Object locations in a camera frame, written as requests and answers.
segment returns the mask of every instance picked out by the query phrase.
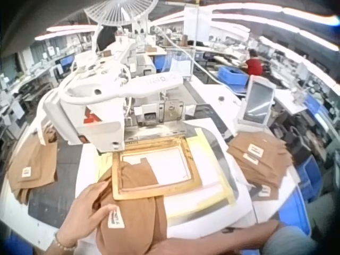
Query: wooden frame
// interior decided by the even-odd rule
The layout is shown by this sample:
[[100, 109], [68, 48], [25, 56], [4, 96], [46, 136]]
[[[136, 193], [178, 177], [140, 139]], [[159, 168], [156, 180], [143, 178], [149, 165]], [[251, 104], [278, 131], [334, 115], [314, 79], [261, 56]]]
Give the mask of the wooden frame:
[[[123, 161], [124, 156], [157, 152], [172, 148], [179, 148], [182, 150], [190, 173], [190, 179], [165, 185], [155, 184], [128, 189], [122, 188], [120, 162]], [[130, 142], [125, 145], [125, 151], [113, 153], [112, 191], [115, 200], [168, 196], [188, 192], [200, 186], [202, 186], [202, 181], [184, 136]]]

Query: computer screen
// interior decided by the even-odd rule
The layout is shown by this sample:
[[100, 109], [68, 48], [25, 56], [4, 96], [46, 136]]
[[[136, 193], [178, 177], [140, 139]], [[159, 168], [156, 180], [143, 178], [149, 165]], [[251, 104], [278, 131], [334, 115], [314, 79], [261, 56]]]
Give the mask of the computer screen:
[[264, 123], [271, 107], [273, 89], [264, 86], [259, 82], [254, 82], [248, 97], [243, 119], [256, 123]]
[[62, 66], [67, 66], [67, 65], [71, 65], [72, 62], [74, 60], [74, 56], [73, 55], [70, 55], [70, 56], [67, 56], [67, 57], [64, 57], [60, 60], [60, 64]]

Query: red shirt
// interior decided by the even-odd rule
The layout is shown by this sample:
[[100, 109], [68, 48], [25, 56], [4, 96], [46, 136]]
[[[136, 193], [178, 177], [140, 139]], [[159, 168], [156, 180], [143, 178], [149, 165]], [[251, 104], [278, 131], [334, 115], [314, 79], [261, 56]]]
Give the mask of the red shirt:
[[249, 75], [262, 75], [261, 61], [256, 58], [251, 58], [245, 62], [248, 65], [247, 74]]

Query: fan guard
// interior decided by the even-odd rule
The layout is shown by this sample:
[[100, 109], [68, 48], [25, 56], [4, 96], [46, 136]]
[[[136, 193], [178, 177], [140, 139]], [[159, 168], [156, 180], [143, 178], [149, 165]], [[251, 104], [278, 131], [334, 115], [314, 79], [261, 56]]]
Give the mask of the fan guard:
[[109, 0], [84, 9], [86, 15], [98, 24], [123, 26], [149, 14], [158, 0]]

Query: industrial sewing machine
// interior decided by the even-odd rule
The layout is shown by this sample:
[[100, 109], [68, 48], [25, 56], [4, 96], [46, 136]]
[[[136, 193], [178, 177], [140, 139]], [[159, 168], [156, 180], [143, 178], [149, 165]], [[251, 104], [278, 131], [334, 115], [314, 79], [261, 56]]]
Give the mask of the industrial sewing machine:
[[184, 103], [165, 96], [183, 78], [153, 74], [149, 57], [135, 53], [134, 39], [121, 37], [106, 51], [110, 56], [87, 54], [92, 58], [79, 61], [39, 103], [63, 139], [70, 145], [90, 142], [104, 153], [124, 150], [125, 141], [183, 133]]

